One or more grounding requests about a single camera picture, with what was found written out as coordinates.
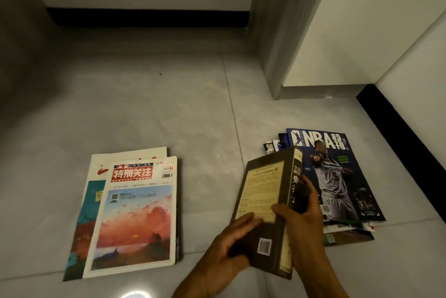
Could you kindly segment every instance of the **basketball jersey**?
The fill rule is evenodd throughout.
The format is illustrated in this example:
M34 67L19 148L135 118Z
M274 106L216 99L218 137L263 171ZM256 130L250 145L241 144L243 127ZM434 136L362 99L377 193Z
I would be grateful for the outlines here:
M321 157L322 165L315 168L319 180L319 188L322 193L331 194L336 197L347 195L347 187L342 177L342 167L334 160L327 161Z

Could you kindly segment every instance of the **white barcode sticker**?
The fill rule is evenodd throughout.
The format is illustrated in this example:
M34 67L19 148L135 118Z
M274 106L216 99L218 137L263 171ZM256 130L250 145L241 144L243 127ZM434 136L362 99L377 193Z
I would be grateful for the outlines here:
M269 256L269 254L271 253L271 243L272 243L272 239L260 238L259 246L257 248L257 253L260 253L261 255Z
M330 207L326 204L320 204L319 207L324 215L328 215L330 213Z
M335 237L331 233L327 233L325 236L327 237L327 241L329 243L336 243Z

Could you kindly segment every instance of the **tile floor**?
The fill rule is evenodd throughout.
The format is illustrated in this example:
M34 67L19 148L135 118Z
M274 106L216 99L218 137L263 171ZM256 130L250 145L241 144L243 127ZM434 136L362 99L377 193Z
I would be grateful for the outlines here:
M286 127L345 132L387 222L327 250L351 297L437 297L446 226L354 98L272 101L244 31L69 31L2 105L0 296L169 297L229 222L244 164ZM168 146L182 165L185 256L62 283L91 154ZM304 296L250 268L222 297Z

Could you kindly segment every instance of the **stack of magazines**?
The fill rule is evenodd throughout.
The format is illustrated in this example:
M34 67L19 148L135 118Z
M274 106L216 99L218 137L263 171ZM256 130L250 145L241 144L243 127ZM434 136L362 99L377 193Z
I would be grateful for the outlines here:
M345 134L288 128L263 145L267 154L289 146L303 152L302 175L318 192L326 246L374 239L376 223L386 219Z
M63 280L173 265L177 235L166 147L93 155Z

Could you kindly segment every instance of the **basketball player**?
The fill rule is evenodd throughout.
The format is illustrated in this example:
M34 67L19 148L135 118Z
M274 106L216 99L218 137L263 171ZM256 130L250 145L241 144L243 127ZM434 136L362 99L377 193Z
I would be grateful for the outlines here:
M343 177L353 172L343 168L327 155L327 148L323 141L315 141L317 155L311 155L310 160L315 168L321 189L322 201L328 205L330 220L358 221L358 215L347 194L347 187Z

